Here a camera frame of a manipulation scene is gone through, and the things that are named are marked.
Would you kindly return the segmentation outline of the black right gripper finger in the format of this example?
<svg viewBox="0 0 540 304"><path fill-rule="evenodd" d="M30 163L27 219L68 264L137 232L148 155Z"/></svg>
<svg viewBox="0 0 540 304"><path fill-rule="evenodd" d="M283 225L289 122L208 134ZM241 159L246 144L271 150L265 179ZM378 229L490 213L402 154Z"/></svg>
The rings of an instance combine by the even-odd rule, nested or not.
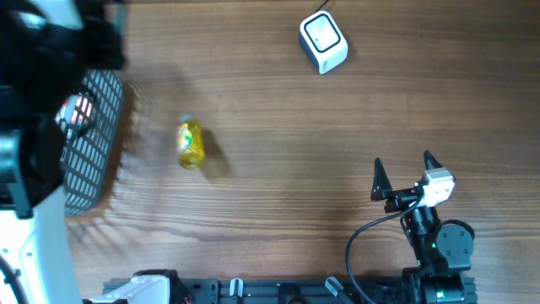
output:
<svg viewBox="0 0 540 304"><path fill-rule="evenodd" d="M425 150L423 153L424 164L427 170L440 169L443 165L431 154L429 150Z"/></svg>
<svg viewBox="0 0 540 304"><path fill-rule="evenodd" d="M389 199L392 194L392 185L387 177L385 168L380 158L374 162L374 179L370 195L371 201L382 201Z"/></svg>

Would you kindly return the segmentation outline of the yellow dish soap bottle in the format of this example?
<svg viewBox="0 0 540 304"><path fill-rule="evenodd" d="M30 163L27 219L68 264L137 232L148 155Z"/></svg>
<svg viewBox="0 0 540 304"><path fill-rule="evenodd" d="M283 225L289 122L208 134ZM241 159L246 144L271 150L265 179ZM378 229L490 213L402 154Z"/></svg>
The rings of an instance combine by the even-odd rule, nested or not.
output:
<svg viewBox="0 0 540 304"><path fill-rule="evenodd" d="M176 153L181 167L195 170L205 160L203 144L203 128L198 119L191 116L183 116L175 131Z"/></svg>

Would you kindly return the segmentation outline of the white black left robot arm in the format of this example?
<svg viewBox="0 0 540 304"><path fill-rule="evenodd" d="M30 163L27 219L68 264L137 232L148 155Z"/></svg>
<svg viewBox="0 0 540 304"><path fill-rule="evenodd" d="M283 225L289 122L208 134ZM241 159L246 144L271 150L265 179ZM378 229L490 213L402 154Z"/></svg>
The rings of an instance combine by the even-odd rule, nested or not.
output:
<svg viewBox="0 0 540 304"><path fill-rule="evenodd" d="M119 70L123 1L1 4L1 300L80 303L56 115L91 69Z"/></svg>

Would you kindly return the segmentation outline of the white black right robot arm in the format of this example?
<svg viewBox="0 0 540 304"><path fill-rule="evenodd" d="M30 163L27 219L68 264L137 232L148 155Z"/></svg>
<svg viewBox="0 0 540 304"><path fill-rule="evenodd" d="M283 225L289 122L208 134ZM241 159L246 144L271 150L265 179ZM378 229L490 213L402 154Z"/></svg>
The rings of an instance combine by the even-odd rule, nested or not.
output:
<svg viewBox="0 0 540 304"><path fill-rule="evenodd" d="M381 159L375 160L371 199L384 201L385 212L399 213L400 225L412 247L417 266L402 271L406 303L476 303L471 269L475 231L461 220L441 220L436 206L447 201L456 178L428 151L425 171L410 188L395 190Z"/></svg>

